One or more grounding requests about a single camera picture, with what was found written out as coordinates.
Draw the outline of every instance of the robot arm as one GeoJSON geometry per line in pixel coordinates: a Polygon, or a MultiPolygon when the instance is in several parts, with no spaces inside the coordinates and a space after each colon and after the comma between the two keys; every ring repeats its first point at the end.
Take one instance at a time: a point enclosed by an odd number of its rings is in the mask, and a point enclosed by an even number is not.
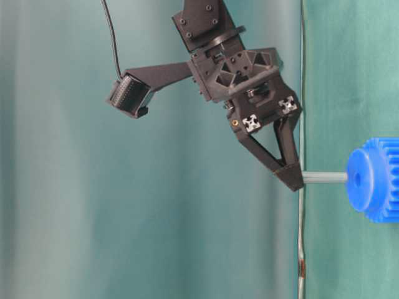
{"type": "Polygon", "coordinates": [[[185,0],[172,17],[191,59],[179,64],[126,70],[115,82],[108,102],[139,118],[153,94],[193,76],[206,101],[224,102],[236,138],[291,190],[304,186],[293,131],[302,108],[280,75],[274,48],[246,50],[223,0],[185,0]],[[253,136],[274,124],[281,158],[253,136]]]}

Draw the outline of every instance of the plastic rod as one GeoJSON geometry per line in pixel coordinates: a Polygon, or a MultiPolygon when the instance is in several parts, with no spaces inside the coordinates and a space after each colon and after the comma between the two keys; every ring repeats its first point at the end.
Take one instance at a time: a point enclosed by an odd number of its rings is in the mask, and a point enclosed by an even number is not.
{"type": "Polygon", "coordinates": [[[302,172],[305,184],[345,184],[347,173],[326,173],[321,171],[302,172]]]}

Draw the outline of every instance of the green curtain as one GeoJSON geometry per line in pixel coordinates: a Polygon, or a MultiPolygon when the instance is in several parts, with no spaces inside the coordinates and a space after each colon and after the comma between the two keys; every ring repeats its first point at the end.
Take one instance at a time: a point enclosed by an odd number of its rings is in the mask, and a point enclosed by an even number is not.
{"type": "MultiPolygon", "coordinates": [[[[226,4],[299,93],[298,1],[226,4]]],[[[108,6],[123,69],[189,59],[181,0],[108,6]]],[[[0,76],[1,298],[296,297],[297,195],[190,80],[140,120],[108,106],[100,0],[0,0],[0,76]]]]}
{"type": "MultiPolygon", "coordinates": [[[[372,137],[399,137],[399,2],[304,0],[306,168],[345,171],[372,137]]],[[[307,298],[398,298],[399,225],[355,212],[345,186],[307,186],[307,298]]]]}

